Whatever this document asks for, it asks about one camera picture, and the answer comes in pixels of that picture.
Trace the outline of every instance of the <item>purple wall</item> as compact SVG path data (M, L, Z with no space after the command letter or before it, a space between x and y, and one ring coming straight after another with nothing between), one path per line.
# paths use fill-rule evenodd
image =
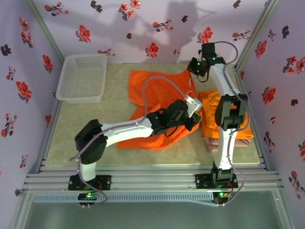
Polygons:
M296 228L305 225L305 5L282 0L242 67L271 169L282 176Z
M1 1L0 12L0 228L6 229L37 158L62 64L23 0Z

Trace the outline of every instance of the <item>folded orange cloth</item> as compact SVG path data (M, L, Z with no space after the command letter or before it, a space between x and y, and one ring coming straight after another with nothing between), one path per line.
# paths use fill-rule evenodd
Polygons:
M220 101L220 95L218 91L206 91L199 92L199 99L203 102L202 113L202 129L205 137L219 138L219 128L215 122L215 111ZM241 128L244 128L248 123L248 114L246 113L244 122L241 124ZM251 127L237 133L236 139L248 139L253 138Z
M144 103L142 99L142 86L144 82L151 76L160 75L173 81L180 90L191 96L198 98L192 78L187 70L184 72L172 75L147 71L131 71L129 79L129 99L138 104L140 107L136 109L130 120L140 118L144 115ZM154 112L160 108L167 108L171 103L177 99L183 100L183 96L176 90L176 88L168 81L160 78L151 79L145 88L145 99L147 101L148 112ZM178 127L176 132L170 137L165 135L157 135L152 137L133 138L126 141L118 142L118 148L141 148L141 149L163 149L172 145L184 136L192 133L198 128L196 125L192 131L188 131L184 126Z

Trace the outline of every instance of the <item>white robotic arm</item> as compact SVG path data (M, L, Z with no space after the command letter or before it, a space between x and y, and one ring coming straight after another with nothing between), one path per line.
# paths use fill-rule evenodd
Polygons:
M84 181L95 178L96 161L101 158L104 149L112 144L132 138L166 134L169 128L181 125L191 130L201 120L201 115L196 111L198 112L203 104L188 95L184 99L185 102L177 100L162 113L149 113L145 118L128 122L101 125L97 120L91 120L75 137L77 149L81 150L96 132L102 131L104 134L92 143L93 147L81 155L80 170Z
M219 126L219 146L211 170L212 184L226 183L233 179L233 169L229 160L232 161L233 158L237 134L235 130L240 128L245 118L245 108L241 106L241 102L235 95L238 94L242 100L247 102L247 96L240 94L230 77L225 76L228 75L223 72L225 61L222 57L217 57L214 50L214 43L203 44L201 51L205 60L198 61L196 58L192 58L187 68L197 76L204 77L207 72L215 82L221 97L215 112L215 122ZM147 114L145 118L124 123L99 124L98 120L91 120L75 137L77 150L81 151L86 148L80 154L80 170L84 181L91 181L96 177L96 161L101 158L105 148L114 143L137 137L166 134L169 128L182 125L191 130L201 120L201 115L197 111L201 109L202 103L189 96L186 96L184 100L175 101L168 108L163 109L162 113L156 111ZM102 135L89 143L99 133Z

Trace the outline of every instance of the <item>wall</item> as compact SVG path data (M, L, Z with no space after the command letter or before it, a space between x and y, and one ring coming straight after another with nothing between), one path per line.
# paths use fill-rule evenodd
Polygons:
M32 0L63 56L106 53L108 62L181 62L203 42L241 52L267 0ZM230 61L233 48L216 51Z
M24 1L1 1L0 12L0 228L6 229L37 158L62 64Z
M279 1L241 68L271 169L305 225L305 45L302 0Z

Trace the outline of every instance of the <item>white plastic basket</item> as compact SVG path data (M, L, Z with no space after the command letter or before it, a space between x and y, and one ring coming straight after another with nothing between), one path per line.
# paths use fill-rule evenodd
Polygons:
M62 67L56 98L71 104L102 100L106 77L105 54L67 56Z

